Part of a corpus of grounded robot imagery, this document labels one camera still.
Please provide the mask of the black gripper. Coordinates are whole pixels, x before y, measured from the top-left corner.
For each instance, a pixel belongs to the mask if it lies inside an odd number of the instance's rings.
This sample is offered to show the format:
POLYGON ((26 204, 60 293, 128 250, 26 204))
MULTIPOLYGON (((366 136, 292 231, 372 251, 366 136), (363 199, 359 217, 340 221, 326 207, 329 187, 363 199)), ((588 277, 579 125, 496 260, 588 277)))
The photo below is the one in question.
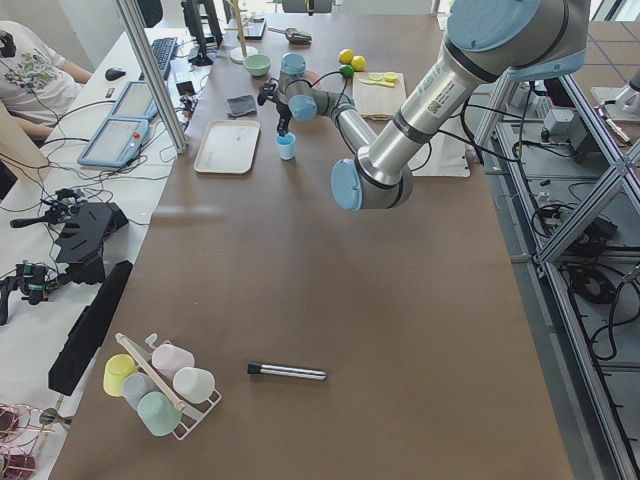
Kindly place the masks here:
POLYGON ((264 106, 267 101, 276 105, 276 111, 279 115, 277 133, 280 137, 284 137, 289 133, 289 122, 292 118, 292 114, 288 104, 280 100, 278 81, 274 78, 269 78, 259 88, 257 104, 259 106, 264 106))

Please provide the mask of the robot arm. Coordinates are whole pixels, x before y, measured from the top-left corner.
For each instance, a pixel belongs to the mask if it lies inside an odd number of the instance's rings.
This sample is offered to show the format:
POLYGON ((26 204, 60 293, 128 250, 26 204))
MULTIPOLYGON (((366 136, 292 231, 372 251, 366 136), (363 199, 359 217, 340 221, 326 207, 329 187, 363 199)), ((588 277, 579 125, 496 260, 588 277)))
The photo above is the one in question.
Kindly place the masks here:
POLYGON ((454 2, 436 63, 380 133, 347 95, 313 88, 297 53, 283 56, 278 81, 264 83, 257 101, 275 104, 279 135, 287 134, 292 119, 333 121, 355 151, 331 172, 332 195, 341 208, 394 208, 413 188, 409 161, 479 85, 503 73, 524 82, 582 67, 589 11, 589 2, 580 0, 454 2))

